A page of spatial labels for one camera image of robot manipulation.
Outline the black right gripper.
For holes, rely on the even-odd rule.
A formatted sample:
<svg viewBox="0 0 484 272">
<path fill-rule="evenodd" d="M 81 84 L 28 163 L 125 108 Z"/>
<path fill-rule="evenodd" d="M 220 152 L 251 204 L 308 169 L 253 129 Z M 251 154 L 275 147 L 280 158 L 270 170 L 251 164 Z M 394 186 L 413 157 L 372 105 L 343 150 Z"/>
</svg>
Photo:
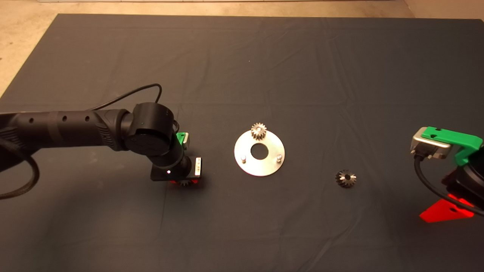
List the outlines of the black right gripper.
<svg viewBox="0 0 484 272">
<path fill-rule="evenodd" d="M 448 193 L 464 199 L 475 208 L 484 208 L 484 148 L 480 148 L 468 158 L 468 163 L 458 166 L 441 181 Z M 462 209 L 455 204 L 440 199 L 420 214 L 427 223 L 460 220 L 474 217 L 474 212 Z"/>
</svg>

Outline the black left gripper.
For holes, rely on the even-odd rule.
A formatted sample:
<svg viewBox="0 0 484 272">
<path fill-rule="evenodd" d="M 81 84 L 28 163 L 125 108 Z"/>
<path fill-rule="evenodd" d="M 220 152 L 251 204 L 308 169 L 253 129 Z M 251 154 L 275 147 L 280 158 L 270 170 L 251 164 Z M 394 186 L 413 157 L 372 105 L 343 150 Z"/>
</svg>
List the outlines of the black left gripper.
<svg viewBox="0 0 484 272">
<path fill-rule="evenodd" d="M 152 165 L 150 179 L 152 181 L 169 181 L 171 184 L 178 184 L 177 181 L 190 181 L 190 184 L 198 184 L 201 175 L 202 157 L 183 156 L 180 162 L 172 167 Z"/>
</svg>

